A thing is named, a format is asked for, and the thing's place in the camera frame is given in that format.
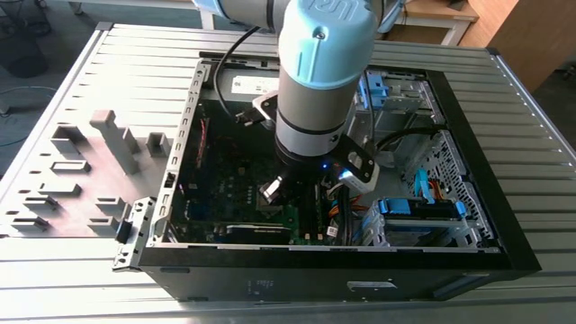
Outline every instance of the sticker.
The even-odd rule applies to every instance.
[[[259,76],[235,76],[232,80],[232,93],[244,95],[264,95],[279,89],[279,78]]]
[[[332,227],[332,226],[328,226],[328,230],[325,231],[325,235],[332,236],[335,238],[337,233],[339,233],[339,229]]]
[[[465,17],[465,16],[453,16],[453,20],[468,20],[469,22],[473,22],[476,18],[473,17]]]

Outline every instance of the white table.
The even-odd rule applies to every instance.
[[[48,137],[57,122],[80,125],[93,109],[104,107],[116,111],[117,123],[129,126],[137,138],[159,131],[173,137],[199,51],[224,52],[240,35],[129,25],[95,32],[0,182],[4,223],[9,223],[9,215],[1,213],[4,207],[25,195],[19,190],[37,181],[32,178],[28,182],[27,177],[37,176],[29,171],[45,172],[56,158],[40,154],[55,153]],[[276,39],[252,36],[239,51],[275,55]],[[575,151],[501,58],[483,49],[377,42],[372,62],[445,73],[536,251],[540,273],[493,283],[443,303],[177,303],[147,274],[111,272],[116,251],[111,238],[95,234],[91,238],[84,234],[80,238],[5,238],[0,240],[0,318],[51,319],[59,324],[84,323],[81,319],[139,324],[572,323]],[[97,135],[91,136],[97,144]],[[103,165],[93,156],[88,160],[97,173]],[[109,186],[107,179],[96,174],[91,177],[91,186]],[[149,184],[159,186],[152,179]],[[131,194],[120,193],[125,201]],[[91,217],[63,219],[63,230],[87,228]]]

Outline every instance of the blue latch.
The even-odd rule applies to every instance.
[[[377,207],[380,209],[380,214],[387,214],[388,213],[387,202],[384,200],[379,200],[377,201]]]
[[[380,214],[411,214],[411,206],[408,204],[408,199],[404,198],[387,198],[377,201],[377,208],[380,209]]]
[[[456,206],[456,210],[459,211],[460,218],[467,218],[467,214],[468,214],[467,205],[461,201],[456,201],[455,206]]]
[[[375,109],[381,109],[384,107],[384,101],[388,97],[389,88],[384,85],[384,78],[380,74],[371,74],[369,72],[367,72],[367,75],[369,95],[372,97],[372,106]],[[359,92],[361,95],[361,100],[364,101],[364,108],[368,109],[368,90],[364,83],[364,78],[360,79]]]
[[[411,215],[411,206],[408,199],[391,198],[387,199],[391,214]]]

